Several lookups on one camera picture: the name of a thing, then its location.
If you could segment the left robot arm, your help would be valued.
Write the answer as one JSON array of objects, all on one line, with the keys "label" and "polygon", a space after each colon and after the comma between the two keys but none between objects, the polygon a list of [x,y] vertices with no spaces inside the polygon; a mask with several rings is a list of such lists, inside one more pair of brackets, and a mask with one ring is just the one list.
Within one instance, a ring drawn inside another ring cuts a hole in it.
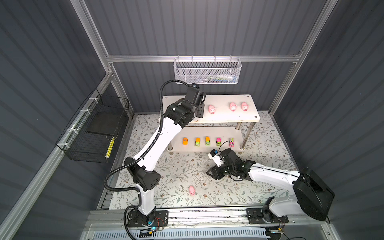
[{"label": "left robot arm", "polygon": [[[170,104],[167,108],[163,103],[164,88],[171,83],[182,84],[187,87],[184,98]],[[195,118],[204,116],[206,94],[200,90],[198,84],[187,84],[181,80],[169,80],[160,87],[160,125],[147,144],[133,158],[123,166],[112,170],[104,180],[104,188],[111,192],[136,191],[140,194],[138,211],[148,217],[155,212],[154,188],[160,181],[160,174],[155,166],[173,138]],[[135,187],[113,188],[108,184],[114,174],[127,169],[131,174]]]}]

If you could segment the orange mixer green truck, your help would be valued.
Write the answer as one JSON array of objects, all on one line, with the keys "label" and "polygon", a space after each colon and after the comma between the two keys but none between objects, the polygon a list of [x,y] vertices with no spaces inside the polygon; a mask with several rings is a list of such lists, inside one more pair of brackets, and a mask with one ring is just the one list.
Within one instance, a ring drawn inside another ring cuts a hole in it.
[{"label": "orange mixer green truck", "polygon": [[211,145],[211,139],[210,137],[205,137],[205,145],[210,146]]},{"label": "orange mixer green truck", "polygon": [[200,138],[196,138],[195,146],[199,147],[200,145],[201,145],[201,139]]}]

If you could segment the pink cab green ladder truck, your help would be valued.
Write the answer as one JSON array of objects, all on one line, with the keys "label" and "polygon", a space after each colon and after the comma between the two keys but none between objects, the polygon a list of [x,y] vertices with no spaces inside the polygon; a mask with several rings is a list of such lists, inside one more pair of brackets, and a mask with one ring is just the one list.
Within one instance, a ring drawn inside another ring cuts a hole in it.
[{"label": "pink cab green ladder truck", "polygon": [[234,146],[234,143],[235,143],[234,138],[230,138],[229,147],[232,148]]}]

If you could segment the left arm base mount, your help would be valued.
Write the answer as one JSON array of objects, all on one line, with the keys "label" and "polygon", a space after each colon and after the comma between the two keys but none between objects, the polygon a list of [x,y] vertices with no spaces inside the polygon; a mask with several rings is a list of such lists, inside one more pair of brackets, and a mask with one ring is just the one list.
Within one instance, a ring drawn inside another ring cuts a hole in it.
[{"label": "left arm base mount", "polygon": [[154,210],[148,216],[139,210],[130,210],[127,215],[128,227],[166,227],[168,225],[169,211]]}]

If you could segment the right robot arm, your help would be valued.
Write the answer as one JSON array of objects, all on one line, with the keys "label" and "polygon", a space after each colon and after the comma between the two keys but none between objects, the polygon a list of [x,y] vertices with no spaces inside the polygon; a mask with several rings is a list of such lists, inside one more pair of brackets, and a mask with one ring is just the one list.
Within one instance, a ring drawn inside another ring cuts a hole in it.
[{"label": "right robot arm", "polygon": [[215,165],[207,175],[215,180],[225,176],[235,182],[267,183],[288,192],[285,197],[269,197],[262,208],[248,209],[249,222],[285,224],[291,215],[307,215],[317,221],[328,220],[335,193],[312,170],[286,171],[266,167],[255,161],[243,161],[231,149],[211,150],[208,157]]}]

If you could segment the floral patterned mat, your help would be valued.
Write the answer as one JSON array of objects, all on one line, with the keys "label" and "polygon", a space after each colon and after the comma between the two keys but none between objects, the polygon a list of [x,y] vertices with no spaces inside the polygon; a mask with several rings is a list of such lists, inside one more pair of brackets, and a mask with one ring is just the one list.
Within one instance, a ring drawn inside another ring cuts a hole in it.
[{"label": "floral patterned mat", "polygon": [[[297,170],[283,140],[268,112],[259,112],[261,120],[250,133],[245,151],[238,156],[262,165],[287,171]],[[159,116],[137,115],[125,157],[133,157],[147,143],[159,125]],[[205,153],[169,153],[165,150],[155,170],[161,180],[155,188],[157,208],[252,205],[262,204],[268,197],[284,197],[286,190],[262,182],[235,182],[229,177],[213,180],[206,171],[214,165]],[[132,177],[123,170],[117,177],[115,188],[133,187]],[[189,187],[195,188],[195,195]],[[123,210],[136,205],[138,195],[134,191],[107,192],[102,209]]]}]

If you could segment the markers in white basket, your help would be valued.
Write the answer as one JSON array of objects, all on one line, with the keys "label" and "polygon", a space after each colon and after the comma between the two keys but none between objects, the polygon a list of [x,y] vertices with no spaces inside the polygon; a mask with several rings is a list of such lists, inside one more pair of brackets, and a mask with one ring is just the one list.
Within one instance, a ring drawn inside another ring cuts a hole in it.
[{"label": "markers in white basket", "polygon": [[207,76],[202,78],[203,83],[228,83],[228,84],[237,84],[238,76],[236,75],[215,75],[215,76]]}]

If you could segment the white two-tier shelf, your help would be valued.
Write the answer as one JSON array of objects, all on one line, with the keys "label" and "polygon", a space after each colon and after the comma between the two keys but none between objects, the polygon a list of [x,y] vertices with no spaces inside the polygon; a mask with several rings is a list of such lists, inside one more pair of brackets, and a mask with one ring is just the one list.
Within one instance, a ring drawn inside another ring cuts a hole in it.
[{"label": "white two-tier shelf", "polygon": [[[249,109],[244,112],[241,104],[246,102]],[[230,110],[230,103],[237,105],[236,111]],[[209,113],[209,105],[216,107],[216,113]],[[176,153],[209,153],[212,149],[218,149],[216,138],[221,138],[222,149],[228,148],[228,141],[234,138],[232,149],[236,152],[244,150],[247,138],[242,136],[240,126],[242,123],[250,123],[251,128],[260,121],[260,115],[250,95],[207,95],[205,100],[204,117],[195,118],[178,133],[165,150]],[[205,137],[210,137],[211,145],[205,145]],[[183,145],[183,138],[189,140],[188,145]],[[201,139],[201,145],[195,146],[196,138]]]}]

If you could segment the pink mixer green truck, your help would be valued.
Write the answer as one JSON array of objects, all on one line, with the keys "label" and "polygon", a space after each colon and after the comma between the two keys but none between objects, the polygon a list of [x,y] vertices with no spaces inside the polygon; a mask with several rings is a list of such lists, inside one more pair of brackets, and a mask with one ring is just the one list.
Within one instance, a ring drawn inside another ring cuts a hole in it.
[{"label": "pink mixer green truck", "polygon": [[216,138],[216,146],[220,147],[222,145],[222,140],[221,138]]}]

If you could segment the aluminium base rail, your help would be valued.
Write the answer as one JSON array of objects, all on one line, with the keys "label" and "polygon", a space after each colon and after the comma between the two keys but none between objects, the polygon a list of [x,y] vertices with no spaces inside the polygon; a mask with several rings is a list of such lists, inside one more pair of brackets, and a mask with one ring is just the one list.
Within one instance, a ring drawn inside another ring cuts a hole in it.
[{"label": "aluminium base rail", "polygon": [[[235,207],[202,207],[202,208],[159,208],[160,211],[168,211],[168,228],[210,228],[210,227],[278,227],[283,224],[267,223],[263,220],[256,224],[250,224],[247,218],[249,206]],[[83,232],[97,230],[123,230],[123,210],[91,211]],[[326,222],[316,221],[305,215],[293,215],[288,217],[289,222],[285,224],[285,232],[294,227],[309,228],[319,227],[329,234],[331,225]]]}]

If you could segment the yellow marker in black basket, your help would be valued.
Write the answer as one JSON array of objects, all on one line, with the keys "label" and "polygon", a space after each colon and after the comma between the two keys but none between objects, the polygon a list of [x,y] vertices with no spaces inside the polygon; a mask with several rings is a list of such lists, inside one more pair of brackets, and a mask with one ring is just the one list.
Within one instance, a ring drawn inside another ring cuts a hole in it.
[{"label": "yellow marker in black basket", "polygon": [[112,150],[113,150],[113,147],[114,147],[114,143],[115,143],[115,137],[113,136],[109,142],[109,146],[107,148],[107,151],[106,151],[106,154],[105,154],[105,158],[106,159],[109,159],[110,156],[111,156],[111,153],[112,153]]}]

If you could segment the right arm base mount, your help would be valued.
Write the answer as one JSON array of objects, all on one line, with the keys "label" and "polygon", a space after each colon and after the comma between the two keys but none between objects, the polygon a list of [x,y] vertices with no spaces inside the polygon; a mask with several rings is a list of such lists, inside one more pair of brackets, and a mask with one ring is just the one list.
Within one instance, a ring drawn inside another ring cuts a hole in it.
[{"label": "right arm base mount", "polygon": [[250,224],[287,224],[287,216],[277,217],[270,210],[262,208],[247,208],[246,217]]}]

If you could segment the pink pig toy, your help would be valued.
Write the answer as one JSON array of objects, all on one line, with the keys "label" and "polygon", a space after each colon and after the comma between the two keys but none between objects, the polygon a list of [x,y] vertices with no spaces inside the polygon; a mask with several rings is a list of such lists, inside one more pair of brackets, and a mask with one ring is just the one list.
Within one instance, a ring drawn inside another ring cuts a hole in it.
[{"label": "pink pig toy", "polygon": [[236,111],[236,109],[237,109],[237,105],[235,104],[235,103],[230,103],[230,110],[232,111],[232,112],[234,112],[234,111]]},{"label": "pink pig toy", "polygon": [[189,193],[191,196],[195,196],[196,195],[196,189],[194,186],[189,186]]},{"label": "pink pig toy", "polygon": [[241,104],[241,109],[246,112],[249,109],[249,105],[246,102],[243,102]]},{"label": "pink pig toy", "polygon": [[216,107],[213,105],[209,105],[208,110],[209,110],[209,113],[212,115],[216,113]]}]

